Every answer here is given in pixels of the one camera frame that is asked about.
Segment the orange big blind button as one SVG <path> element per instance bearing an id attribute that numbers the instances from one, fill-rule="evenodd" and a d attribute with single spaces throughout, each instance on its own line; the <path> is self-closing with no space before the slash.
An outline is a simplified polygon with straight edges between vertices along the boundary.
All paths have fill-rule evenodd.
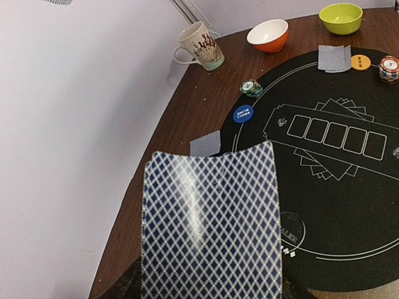
<path id="1" fill-rule="evenodd" d="M 371 60 L 362 54 L 353 55 L 351 57 L 352 68 L 358 71 L 364 71 L 371 67 Z"/>

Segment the orange poker chip stack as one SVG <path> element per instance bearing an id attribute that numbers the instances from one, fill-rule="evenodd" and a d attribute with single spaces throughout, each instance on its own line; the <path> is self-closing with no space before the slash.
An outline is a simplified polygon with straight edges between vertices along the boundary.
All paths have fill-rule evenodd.
<path id="1" fill-rule="evenodd" d="M 386 55 L 379 65 L 381 81 L 393 85 L 398 82 L 399 59 L 392 55 Z"/>

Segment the dealt blue card top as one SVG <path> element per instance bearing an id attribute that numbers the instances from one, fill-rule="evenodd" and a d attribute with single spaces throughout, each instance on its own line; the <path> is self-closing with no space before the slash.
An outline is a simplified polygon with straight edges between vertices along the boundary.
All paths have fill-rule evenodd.
<path id="1" fill-rule="evenodd" d="M 201 136 L 190 142 L 190 156 L 207 157 L 218 154 L 221 149 L 219 130 Z"/>

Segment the right aluminium post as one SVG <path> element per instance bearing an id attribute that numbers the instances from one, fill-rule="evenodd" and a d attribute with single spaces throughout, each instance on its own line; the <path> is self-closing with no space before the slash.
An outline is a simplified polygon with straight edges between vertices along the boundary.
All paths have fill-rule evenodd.
<path id="1" fill-rule="evenodd" d="M 215 38 L 220 38 L 221 35 L 212 30 L 212 23 L 204 15 L 202 10 L 192 0 L 170 0 L 176 10 L 183 16 L 188 24 L 194 24 L 196 22 L 203 22 L 209 29 L 210 33 Z"/>

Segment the orange white bowl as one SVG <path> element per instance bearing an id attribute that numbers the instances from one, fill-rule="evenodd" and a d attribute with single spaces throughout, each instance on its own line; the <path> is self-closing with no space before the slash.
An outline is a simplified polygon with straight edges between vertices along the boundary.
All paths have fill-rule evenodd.
<path id="1" fill-rule="evenodd" d="M 289 24 L 283 19 L 272 19 L 253 27 L 246 40 L 255 49 L 265 53 L 282 50 L 289 38 Z"/>

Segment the yellow green bowl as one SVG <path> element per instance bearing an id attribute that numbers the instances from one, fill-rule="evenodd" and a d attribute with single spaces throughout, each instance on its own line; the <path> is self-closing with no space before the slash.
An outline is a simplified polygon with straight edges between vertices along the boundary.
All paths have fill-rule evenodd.
<path id="1" fill-rule="evenodd" d="M 319 12 L 319 19 L 329 32 L 345 36 L 360 29 L 363 10 L 356 4 L 346 2 L 331 4 Z"/>

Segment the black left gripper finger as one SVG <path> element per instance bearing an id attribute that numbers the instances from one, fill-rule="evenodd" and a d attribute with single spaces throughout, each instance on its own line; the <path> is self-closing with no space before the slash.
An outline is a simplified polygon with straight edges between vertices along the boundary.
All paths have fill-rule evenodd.
<path id="1" fill-rule="evenodd" d="M 140 299 L 141 258 L 136 259 L 122 276 L 102 295 L 103 299 Z"/>

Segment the dealt blue card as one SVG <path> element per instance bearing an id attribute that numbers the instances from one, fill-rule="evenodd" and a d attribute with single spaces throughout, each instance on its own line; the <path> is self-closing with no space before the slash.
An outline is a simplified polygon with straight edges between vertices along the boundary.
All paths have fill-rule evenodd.
<path id="1" fill-rule="evenodd" d="M 218 154 L 221 149 L 219 130 L 201 136 L 190 142 L 190 156 L 207 157 Z"/>
<path id="2" fill-rule="evenodd" d="M 336 74 L 350 70 L 351 62 L 351 46 L 332 46 L 319 45 L 318 47 L 318 69 L 326 73 Z"/>

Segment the clear acrylic dealer button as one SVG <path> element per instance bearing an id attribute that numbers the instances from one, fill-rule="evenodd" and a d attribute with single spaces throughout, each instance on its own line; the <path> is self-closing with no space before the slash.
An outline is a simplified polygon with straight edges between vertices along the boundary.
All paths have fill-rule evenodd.
<path id="1" fill-rule="evenodd" d="M 293 256 L 306 235 L 304 221 L 295 213 L 281 212 L 281 240 L 283 252 Z"/>

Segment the blue small blind button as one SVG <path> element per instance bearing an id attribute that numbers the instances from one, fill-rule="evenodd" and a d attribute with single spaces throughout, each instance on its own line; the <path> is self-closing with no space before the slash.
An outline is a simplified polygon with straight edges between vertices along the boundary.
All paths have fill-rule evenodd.
<path id="1" fill-rule="evenodd" d="M 241 105 L 233 113 L 233 120 L 236 123 L 245 123 L 249 121 L 254 115 L 254 110 L 251 105 Z"/>

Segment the green yellow poker chip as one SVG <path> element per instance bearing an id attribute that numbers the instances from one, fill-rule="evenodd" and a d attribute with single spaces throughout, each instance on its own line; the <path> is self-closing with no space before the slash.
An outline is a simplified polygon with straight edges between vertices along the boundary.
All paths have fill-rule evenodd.
<path id="1" fill-rule="evenodd" d="M 263 90 L 258 81 L 254 79 L 244 81 L 239 89 L 242 94 L 245 94 L 248 97 L 258 97 Z"/>

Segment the patterned ceramic mug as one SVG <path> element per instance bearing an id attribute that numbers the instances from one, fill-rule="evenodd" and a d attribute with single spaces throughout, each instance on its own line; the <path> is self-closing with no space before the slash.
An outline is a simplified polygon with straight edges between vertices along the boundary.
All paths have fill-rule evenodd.
<path id="1" fill-rule="evenodd" d="M 198 64 L 207 71 L 213 71 L 224 63 L 225 56 L 203 21 L 191 24 L 178 35 L 176 40 L 179 47 L 175 49 L 173 59 L 178 64 Z M 190 62 L 178 60 L 177 52 L 180 49 L 187 51 L 193 60 Z"/>

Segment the deck of blue cards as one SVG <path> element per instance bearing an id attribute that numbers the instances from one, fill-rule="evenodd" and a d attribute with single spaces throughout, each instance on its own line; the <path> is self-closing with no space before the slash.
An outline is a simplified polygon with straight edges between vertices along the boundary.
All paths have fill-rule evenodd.
<path id="1" fill-rule="evenodd" d="M 142 298 L 280 298 L 270 142 L 222 156 L 153 153 L 143 181 Z"/>

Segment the round black poker mat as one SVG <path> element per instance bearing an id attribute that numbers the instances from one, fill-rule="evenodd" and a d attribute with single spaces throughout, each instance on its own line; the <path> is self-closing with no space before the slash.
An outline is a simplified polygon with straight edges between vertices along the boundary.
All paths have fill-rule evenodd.
<path id="1" fill-rule="evenodd" d="M 281 212 L 306 235 L 283 267 L 298 284 L 356 292 L 398 280 L 398 85 L 380 79 L 385 53 L 355 48 L 364 71 L 329 74 L 316 51 L 259 78 L 260 97 L 241 96 L 221 129 L 221 152 L 271 141 Z M 253 117 L 233 120 L 241 105 Z"/>

